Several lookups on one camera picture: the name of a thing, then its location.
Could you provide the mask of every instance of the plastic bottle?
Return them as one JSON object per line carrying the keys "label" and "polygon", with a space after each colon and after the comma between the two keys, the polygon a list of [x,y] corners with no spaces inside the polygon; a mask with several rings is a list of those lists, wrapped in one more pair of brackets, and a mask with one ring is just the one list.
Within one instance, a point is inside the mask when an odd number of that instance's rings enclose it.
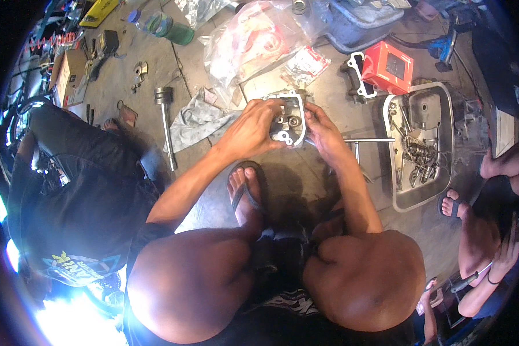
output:
{"label": "plastic bottle", "polygon": [[173,18],[160,10],[132,10],[127,22],[135,24],[139,30],[167,38],[175,44],[187,45],[194,37],[194,30],[173,22]]}

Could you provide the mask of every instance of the red packaging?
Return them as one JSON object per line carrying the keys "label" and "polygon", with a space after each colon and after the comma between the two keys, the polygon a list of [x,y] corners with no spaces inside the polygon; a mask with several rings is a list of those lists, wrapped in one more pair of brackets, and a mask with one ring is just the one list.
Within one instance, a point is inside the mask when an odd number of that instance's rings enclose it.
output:
{"label": "red packaging", "polygon": [[361,80],[394,95],[409,92],[413,59],[384,41],[367,48]]}

